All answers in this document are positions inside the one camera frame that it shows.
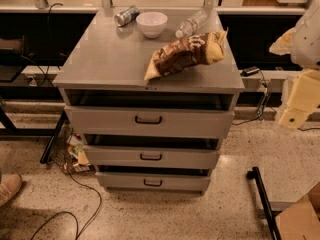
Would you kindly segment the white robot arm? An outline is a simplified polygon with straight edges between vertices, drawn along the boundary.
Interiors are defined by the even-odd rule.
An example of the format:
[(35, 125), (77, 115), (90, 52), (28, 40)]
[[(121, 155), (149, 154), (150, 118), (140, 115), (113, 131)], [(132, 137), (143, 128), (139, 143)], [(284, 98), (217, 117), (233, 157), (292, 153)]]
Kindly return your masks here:
[(289, 54), (291, 61), (302, 68), (293, 79), (278, 119), (282, 128), (300, 128), (320, 105), (320, 0), (313, 0), (296, 25), (279, 37), (269, 51)]

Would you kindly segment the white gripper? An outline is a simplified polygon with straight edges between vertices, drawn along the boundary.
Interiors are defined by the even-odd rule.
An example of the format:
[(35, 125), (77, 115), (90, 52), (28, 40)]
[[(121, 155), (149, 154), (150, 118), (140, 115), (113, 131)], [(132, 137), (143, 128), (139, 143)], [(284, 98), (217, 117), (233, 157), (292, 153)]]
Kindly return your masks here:
[(320, 71), (304, 69), (287, 76), (277, 124), (282, 131), (300, 128), (320, 106)]

